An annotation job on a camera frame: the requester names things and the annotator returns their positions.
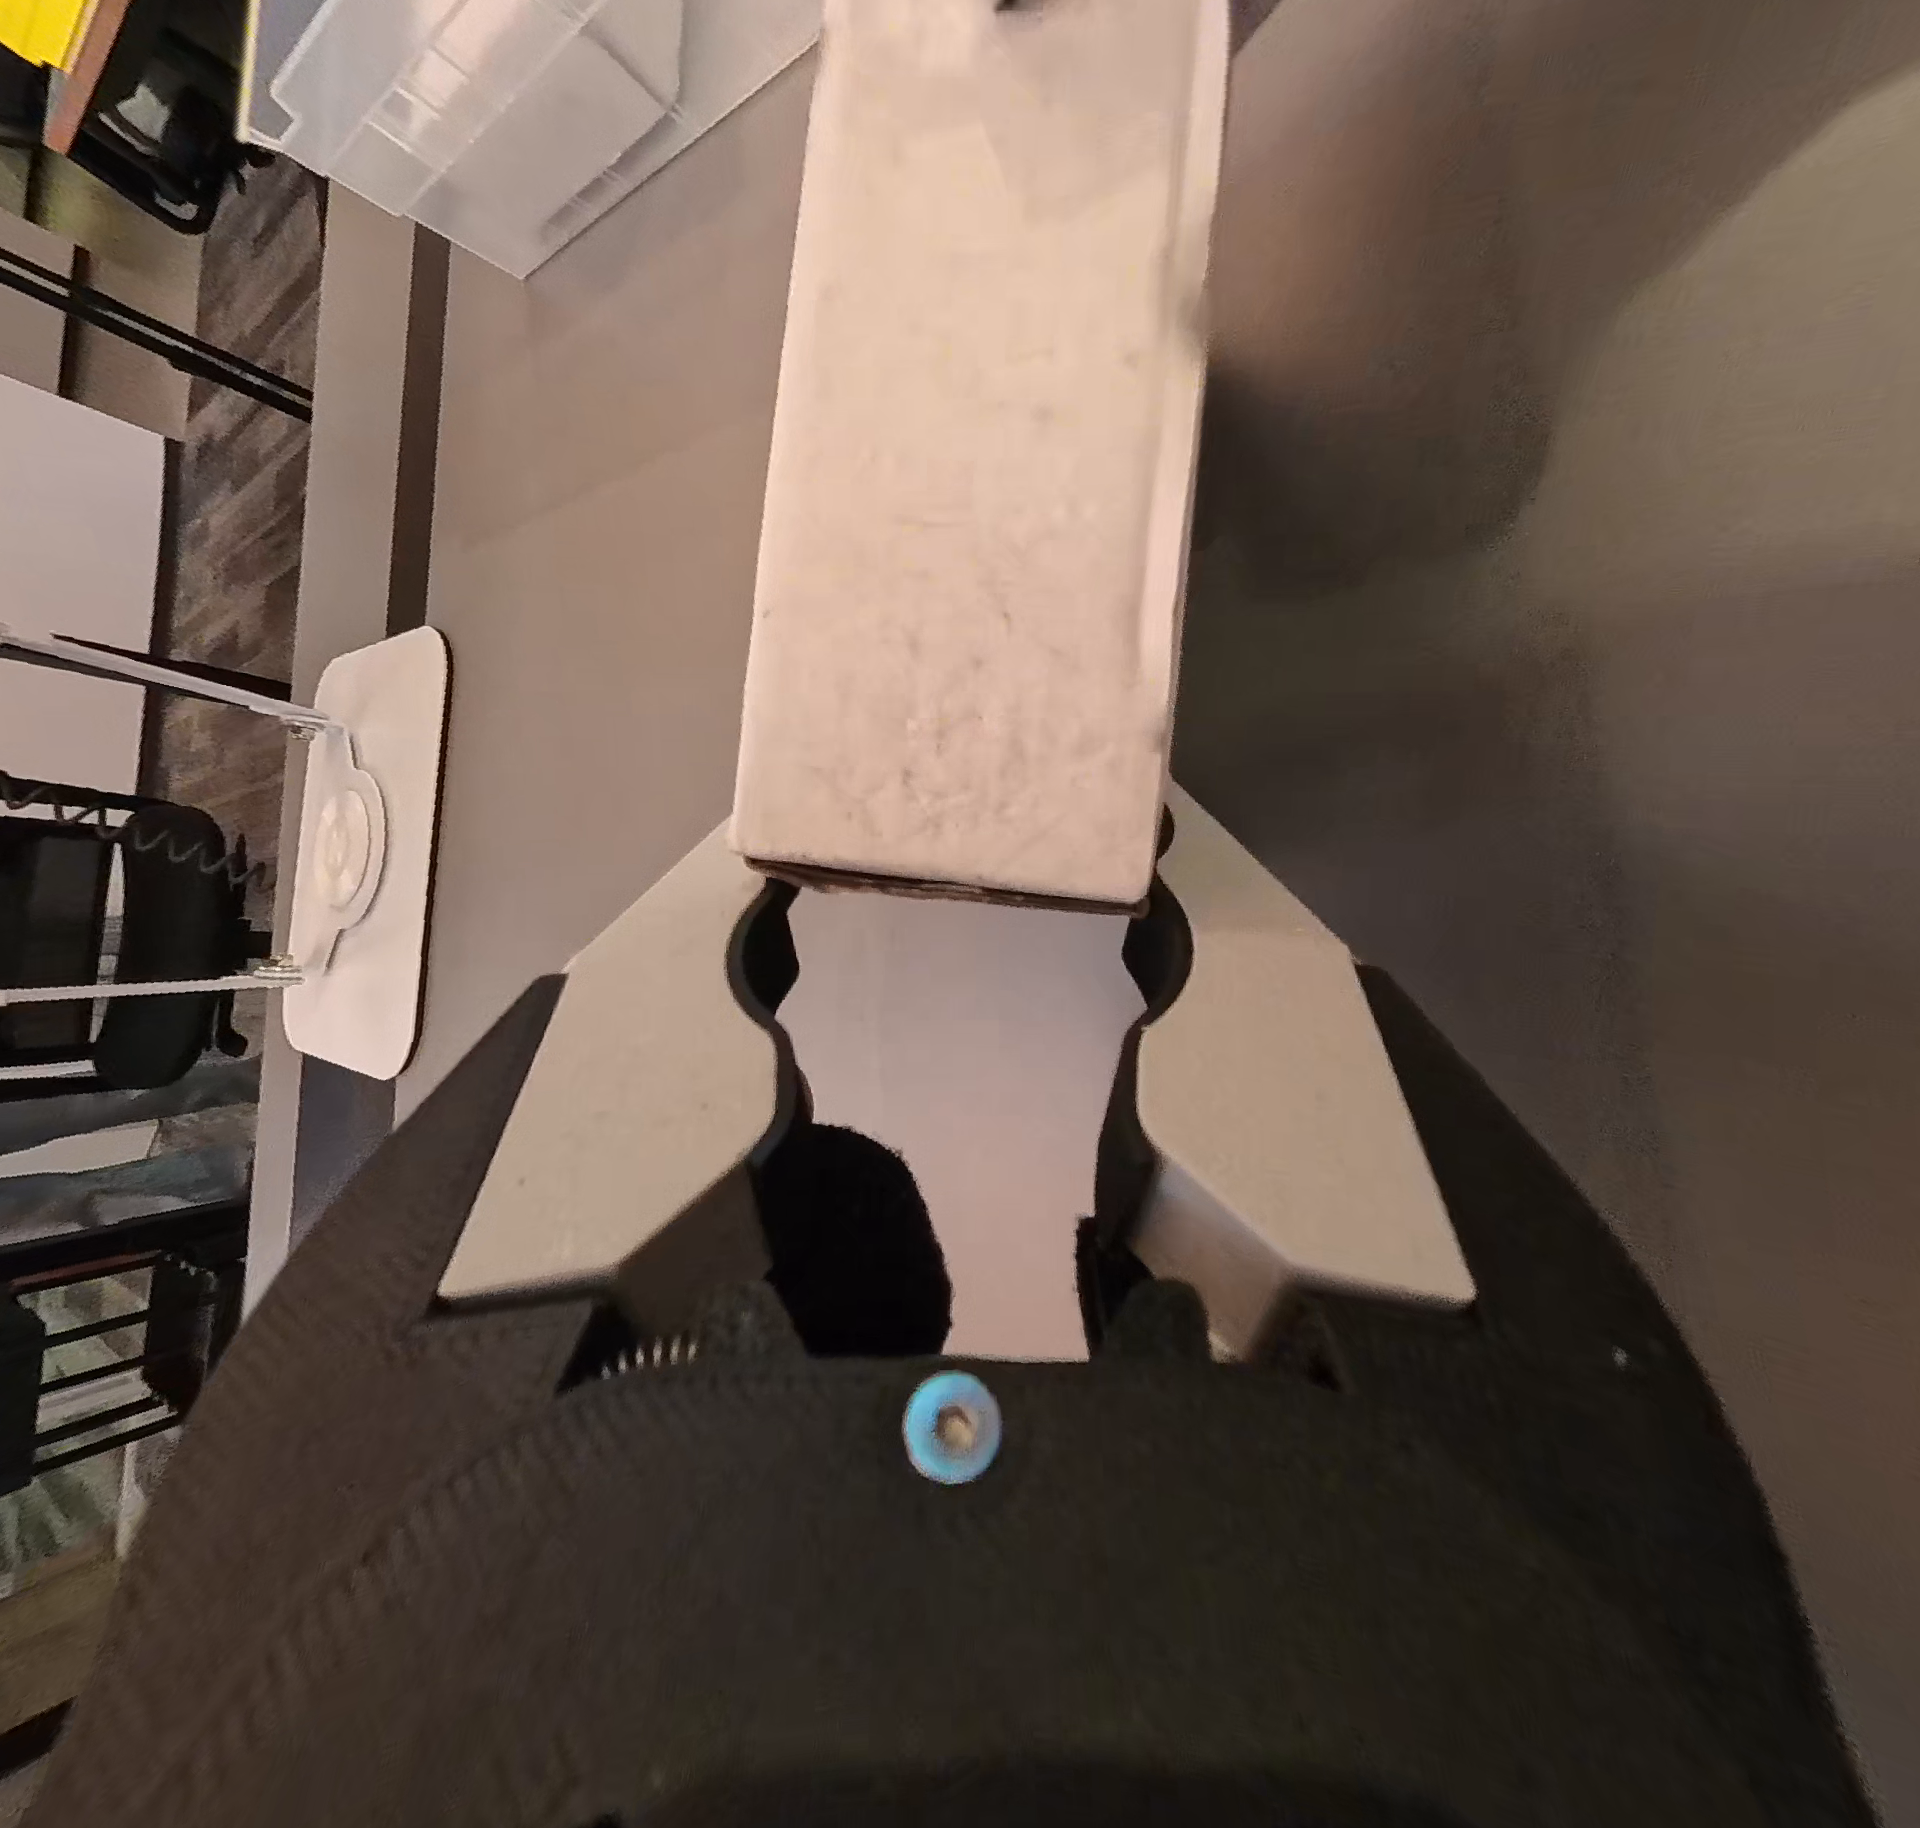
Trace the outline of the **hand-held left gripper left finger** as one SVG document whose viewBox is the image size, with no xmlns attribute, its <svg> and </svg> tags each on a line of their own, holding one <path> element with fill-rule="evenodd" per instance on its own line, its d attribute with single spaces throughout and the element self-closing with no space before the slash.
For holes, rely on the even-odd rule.
<svg viewBox="0 0 1920 1828">
<path fill-rule="evenodd" d="M 698 1303 L 758 1282 L 783 1143 L 783 882 L 718 826 L 564 971 L 446 1303 Z"/>
</svg>

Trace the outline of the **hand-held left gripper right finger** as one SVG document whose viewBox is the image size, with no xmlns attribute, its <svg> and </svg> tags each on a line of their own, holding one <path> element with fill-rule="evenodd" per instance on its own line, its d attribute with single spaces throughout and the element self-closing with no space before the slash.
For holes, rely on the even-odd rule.
<svg viewBox="0 0 1920 1828">
<path fill-rule="evenodd" d="M 1196 1291 L 1219 1359 L 1316 1294 L 1470 1311 L 1354 955 L 1176 785 L 1130 978 L 1130 1254 Z"/>
</svg>

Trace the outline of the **white cardboard box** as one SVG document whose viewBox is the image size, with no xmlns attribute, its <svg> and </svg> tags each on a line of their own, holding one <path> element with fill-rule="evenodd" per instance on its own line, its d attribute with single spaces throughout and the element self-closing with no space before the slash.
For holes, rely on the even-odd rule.
<svg viewBox="0 0 1920 1828">
<path fill-rule="evenodd" d="M 825 0 L 732 846 L 1128 914 L 1155 874 L 1232 0 Z"/>
</svg>

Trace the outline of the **white mounting plate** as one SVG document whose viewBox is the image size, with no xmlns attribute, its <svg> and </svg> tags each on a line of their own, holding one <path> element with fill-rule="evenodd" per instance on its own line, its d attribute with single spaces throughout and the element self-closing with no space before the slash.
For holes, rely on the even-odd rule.
<svg viewBox="0 0 1920 1828">
<path fill-rule="evenodd" d="M 419 1039 L 448 696 L 432 627 L 377 642 L 325 666 L 304 748 L 285 1037 L 372 1080 Z"/>
</svg>

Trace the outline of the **black office chair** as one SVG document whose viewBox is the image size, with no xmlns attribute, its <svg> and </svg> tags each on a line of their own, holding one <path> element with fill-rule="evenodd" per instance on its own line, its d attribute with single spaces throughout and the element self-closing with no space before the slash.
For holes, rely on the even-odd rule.
<svg viewBox="0 0 1920 1828">
<path fill-rule="evenodd" d="M 213 815 L 29 785 L 2 822 L 5 988 L 244 974 L 252 867 Z M 240 1060 L 233 993 L 5 1005 L 2 1102 L 169 1086 Z"/>
</svg>

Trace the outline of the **clear acrylic stand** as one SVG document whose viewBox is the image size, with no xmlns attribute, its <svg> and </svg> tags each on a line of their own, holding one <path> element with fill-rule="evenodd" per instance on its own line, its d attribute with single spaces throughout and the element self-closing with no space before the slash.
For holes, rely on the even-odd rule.
<svg viewBox="0 0 1920 1828">
<path fill-rule="evenodd" d="M 289 736 L 318 743 L 325 760 L 352 764 L 353 741 L 348 724 L 339 718 L 287 703 L 266 692 L 229 687 L 204 676 L 186 676 L 175 668 L 160 666 L 152 660 L 117 656 L 97 649 L 79 642 L 29 634 L 2 627 L 2 651 L 6 660 L 73 671 L 81 676 L 101 676 L 114 682 L 134 683 L 150 691 L 167 691 L 182 696 L 213 702 L 240 712 L 250 712 L 278 723 Z M 119 1002 L 119 1000 L 158 1000 L 185 994 L 218 994 L 218 993 L 266 993 L 291 991 L 315 979 L 318 966 L 307 966 L 291 955 L 278 952 L 267 956 L 250 974 L 214 976 L 200 979 L 162 979 L 143 985 L 101 981 L 81 987 L 42 987 L 42 988 L 5 988 L 2 1005 L 24 1003 L 79 1003 L 79 1002 Z"/>
</svg>

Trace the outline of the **clear plastic storage container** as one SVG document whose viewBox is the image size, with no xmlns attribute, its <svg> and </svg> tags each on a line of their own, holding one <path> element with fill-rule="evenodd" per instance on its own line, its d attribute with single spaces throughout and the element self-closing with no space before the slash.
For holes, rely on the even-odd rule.
<svg viewBox="0 0 1920 1828">
<path fill-rule="evenodd" d="M 242 137 L 525 280 L 798 62 L 825 0 L 252 0 Z"/>
</svg>

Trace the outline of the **brown wooden board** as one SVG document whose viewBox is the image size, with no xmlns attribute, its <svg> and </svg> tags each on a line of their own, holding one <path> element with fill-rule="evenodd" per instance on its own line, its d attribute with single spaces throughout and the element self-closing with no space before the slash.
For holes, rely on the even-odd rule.
<svg viewBox="0 0 1920 1828">
<path fill-rule="evenodd" d="M 41 145 L 49 155 L 69 157 L 83 125 L 101 109 L 132 3 L 85 0 L 69 62 L 47 84 Z"/>
</svg>

